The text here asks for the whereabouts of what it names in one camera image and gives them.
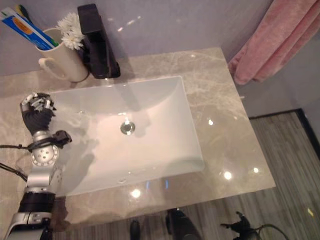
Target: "towel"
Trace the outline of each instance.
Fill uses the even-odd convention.
[[[228,63],[236,83],[277,73],[320,29],[320,0],[274,0],[261,23]]]

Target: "mug handle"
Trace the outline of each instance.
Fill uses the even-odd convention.
[[[47,62],[53,62],[55,65],[57,65],[56,61],[51,57],[40,58],[38,61],[40,67],[43,68],[47,73],[53,75],[55,78],[61,79],[61,80],[67,80],[69,78],[66,74],[64,74],[65,76],[59,76],[56,73],[54,73],[52,69],[48,67],[48,65],[46,64]]]

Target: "robotic arm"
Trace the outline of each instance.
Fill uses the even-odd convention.
[[[72,139],[63,130],[50,133],[49,124],[56,110],[50,95],[32,93],[20,103],[20,109],[33,139],[28,146],[32,170],[18,212],[13,215],[4,239],[51,240],[52,209],[62,182],[62,166],[57,162],[59,149]]]

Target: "countertop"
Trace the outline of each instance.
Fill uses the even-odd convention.
[[[87,78],[80,83],[57,80],[43,71],[0,77],[1,144],[31,142],[20,101],[31,92],[138,82],[182,76],[205,168],[133,185],[99,190],[56,200],[52,221],[57,231],[112,222],[199,202],[275,187],[259,142],[246,115],[220,48],[145,55],[118,60],[121,77]],[[27,173],[30,153],[0,151],[0,160]],[[18,210],[25,183],[0,170],[0,235]],[[134,190],[140,191],[133,197]]]

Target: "black shoe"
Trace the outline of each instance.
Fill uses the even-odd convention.
[[[137,220],[130,224],[130,240],[140,240],[140,224]]]

